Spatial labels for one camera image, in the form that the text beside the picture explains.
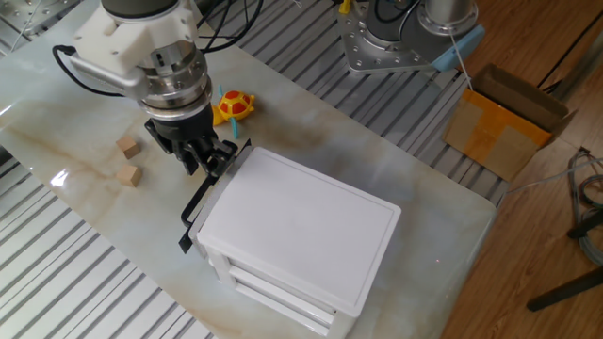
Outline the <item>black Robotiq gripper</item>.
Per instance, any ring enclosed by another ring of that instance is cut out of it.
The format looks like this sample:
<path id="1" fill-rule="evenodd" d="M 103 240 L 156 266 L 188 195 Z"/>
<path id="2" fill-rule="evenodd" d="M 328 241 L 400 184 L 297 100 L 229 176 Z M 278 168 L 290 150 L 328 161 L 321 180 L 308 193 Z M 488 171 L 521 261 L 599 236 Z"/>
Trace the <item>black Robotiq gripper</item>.
<path id="1" fill-rule="evenodd" d="M 205 172 L 220 177 L 236 158 L 238 146 L 231 141 L 218 140 L 213 127 L 211 104 L 191 104 L 174 109 L 152 108 L 152 119 L 145 129 L 159 147 L 173 154 L 191 176 L 199 167 L 193 154 L 184 148 L 190 141 L 200 140 L 200 160 Z"/>

